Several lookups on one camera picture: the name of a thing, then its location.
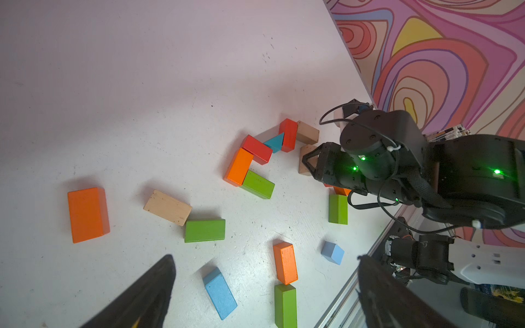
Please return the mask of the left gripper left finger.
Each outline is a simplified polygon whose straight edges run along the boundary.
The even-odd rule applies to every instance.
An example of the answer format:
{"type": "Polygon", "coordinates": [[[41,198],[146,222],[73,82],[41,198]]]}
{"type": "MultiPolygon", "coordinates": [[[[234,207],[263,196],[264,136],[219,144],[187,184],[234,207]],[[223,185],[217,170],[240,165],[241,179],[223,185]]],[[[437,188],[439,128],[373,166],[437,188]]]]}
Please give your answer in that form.
{"type": "Polygon", "coordinates": [[[175,279],[175,262],[167,254],[83,326],[164,326],[175,279]]]}

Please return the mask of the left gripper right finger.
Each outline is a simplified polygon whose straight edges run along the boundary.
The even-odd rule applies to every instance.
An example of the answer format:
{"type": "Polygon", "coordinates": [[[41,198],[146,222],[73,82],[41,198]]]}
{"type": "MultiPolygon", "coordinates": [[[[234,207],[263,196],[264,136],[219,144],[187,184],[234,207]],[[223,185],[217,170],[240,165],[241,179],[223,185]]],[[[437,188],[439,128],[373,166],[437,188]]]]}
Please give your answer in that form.
{"type": "Polygon", "coordinates": [[[358,258],[359,300],[368,327],[454,327],[370,256],[358,258]]]}

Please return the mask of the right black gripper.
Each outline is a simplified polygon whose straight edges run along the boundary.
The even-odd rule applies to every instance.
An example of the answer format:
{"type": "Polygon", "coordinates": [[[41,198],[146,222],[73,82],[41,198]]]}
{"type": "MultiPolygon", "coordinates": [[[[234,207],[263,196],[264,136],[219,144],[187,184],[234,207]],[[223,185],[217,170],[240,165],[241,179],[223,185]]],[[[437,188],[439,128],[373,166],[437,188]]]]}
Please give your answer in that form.
{"type": "Polygon", "coordinates": [[[337,143],[301,147],[301,174],[333,187],[368,193],[366,178],[337,143]]]}

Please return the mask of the teal triangle block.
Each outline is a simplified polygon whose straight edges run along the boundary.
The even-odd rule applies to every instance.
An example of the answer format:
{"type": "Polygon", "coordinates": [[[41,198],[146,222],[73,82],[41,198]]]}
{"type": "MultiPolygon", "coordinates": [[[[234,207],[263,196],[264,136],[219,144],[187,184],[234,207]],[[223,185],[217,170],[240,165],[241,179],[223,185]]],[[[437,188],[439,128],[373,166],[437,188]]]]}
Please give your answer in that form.
{"type": "Polygon", "coordinates": [[[272,153],[277,153],[282,150],[282,144],[284,140],[284,133],[281,133],[263,144],[272,150],[272,153]]]}

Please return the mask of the red block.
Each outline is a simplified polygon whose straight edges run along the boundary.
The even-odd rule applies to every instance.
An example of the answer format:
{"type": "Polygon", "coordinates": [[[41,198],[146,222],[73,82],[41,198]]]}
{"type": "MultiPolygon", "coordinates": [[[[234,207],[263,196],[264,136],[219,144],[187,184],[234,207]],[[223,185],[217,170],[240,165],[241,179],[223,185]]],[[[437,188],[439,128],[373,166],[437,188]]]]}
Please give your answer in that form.
{"type": "Polygon", "coordinates": [[[283,134],[281,148],[283,152],[289,153],[295,150],[297,133],[298,123],[296,121],[287,118],[280,123],[279,134],[283,134]]]}
{"type": "Polygon", "coordinates": [[[261,165],[268,164],[273,154],[273,150],[269,146],[258,141],[251,135],[248,135],[244,139],[241,147],[252,154],[254,156],[254,161],[261,165]]]}

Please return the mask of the light blue cube block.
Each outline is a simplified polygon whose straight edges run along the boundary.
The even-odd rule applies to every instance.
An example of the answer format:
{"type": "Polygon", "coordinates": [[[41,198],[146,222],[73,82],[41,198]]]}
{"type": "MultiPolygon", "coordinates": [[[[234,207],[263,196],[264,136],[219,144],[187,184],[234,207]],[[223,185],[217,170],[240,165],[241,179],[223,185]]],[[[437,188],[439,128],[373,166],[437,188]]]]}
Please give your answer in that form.
{"type": "Polygon", "coordinates": [[[345,251],[336,243],[326,241],[322,247],[321,255],[336,265],[341,265],[345,251]]]}

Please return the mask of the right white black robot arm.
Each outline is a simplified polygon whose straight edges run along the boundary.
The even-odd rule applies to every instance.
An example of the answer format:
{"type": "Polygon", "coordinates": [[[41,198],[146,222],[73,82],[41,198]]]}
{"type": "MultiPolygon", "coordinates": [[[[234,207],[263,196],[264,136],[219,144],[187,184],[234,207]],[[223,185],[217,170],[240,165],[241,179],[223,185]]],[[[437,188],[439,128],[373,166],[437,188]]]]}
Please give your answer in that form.
{"type": "Polygon", "coordinates": [[[443,224],[420,231],[417,240],[389,238],[391,265],[437,284],[524,287],[523,249],[448,235],[456,228],[502,230],[524,223],[523,141],[466,135],[429,142],[405,111],[383,112],[355,100],[341,109],[339,143],[323,143],[301,157],[313,178],[374,195],[372,208],[413,205],[443,224]]]}

